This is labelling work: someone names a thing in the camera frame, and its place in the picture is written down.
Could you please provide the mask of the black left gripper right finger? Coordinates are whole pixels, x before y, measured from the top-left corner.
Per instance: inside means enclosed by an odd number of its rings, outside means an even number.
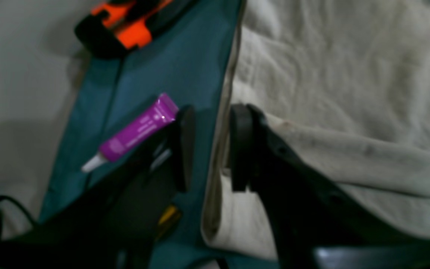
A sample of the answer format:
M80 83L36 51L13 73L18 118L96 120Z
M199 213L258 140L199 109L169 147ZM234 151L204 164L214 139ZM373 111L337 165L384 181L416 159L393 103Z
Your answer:
M251 104L230 109L233 191L260 197L282 269L430 269L430 239L403 233L304 163Z

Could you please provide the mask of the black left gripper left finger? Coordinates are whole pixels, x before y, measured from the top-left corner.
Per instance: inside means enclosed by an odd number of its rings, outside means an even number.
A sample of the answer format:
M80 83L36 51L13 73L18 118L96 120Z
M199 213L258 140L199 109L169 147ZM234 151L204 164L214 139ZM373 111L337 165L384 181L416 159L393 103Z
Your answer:
M189 191L195 136L196 113L186 105L124 164L32 230L2 240L0 213L0 269L146 269L160 219L178 192Z

